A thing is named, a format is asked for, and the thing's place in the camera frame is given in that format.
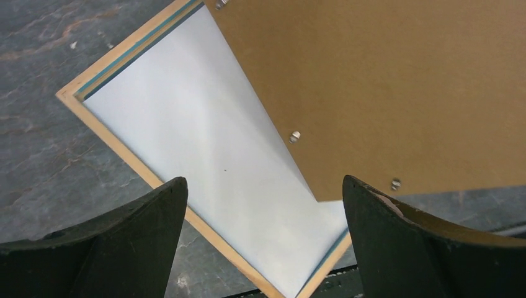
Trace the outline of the brown cardboard backing board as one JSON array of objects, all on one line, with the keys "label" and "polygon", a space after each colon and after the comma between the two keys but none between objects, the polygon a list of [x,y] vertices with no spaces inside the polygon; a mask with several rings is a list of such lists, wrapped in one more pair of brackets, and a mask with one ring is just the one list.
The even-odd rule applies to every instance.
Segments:
[{"label": "brown cardboard backing board", "polygon": [[524,1],[207,1],[317,201],[525,184]]}]

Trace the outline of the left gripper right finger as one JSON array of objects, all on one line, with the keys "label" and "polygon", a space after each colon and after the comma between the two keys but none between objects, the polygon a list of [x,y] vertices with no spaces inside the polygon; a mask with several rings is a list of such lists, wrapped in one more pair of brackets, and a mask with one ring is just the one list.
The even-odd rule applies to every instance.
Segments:
[{"label": "left gripper right finger", "polygon": [[525,240],[467,228],[342,182],[366,297],[524,297]]}]

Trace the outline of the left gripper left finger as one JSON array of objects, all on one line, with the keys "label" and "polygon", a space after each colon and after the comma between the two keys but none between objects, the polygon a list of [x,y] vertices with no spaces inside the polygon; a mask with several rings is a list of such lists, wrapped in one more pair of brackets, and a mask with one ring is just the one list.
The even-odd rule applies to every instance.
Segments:
[{"label": "left gripper left finger", "polygon": [[2,297],[162,297],[187,208],[174,178],[39,240],[1,245]]}]

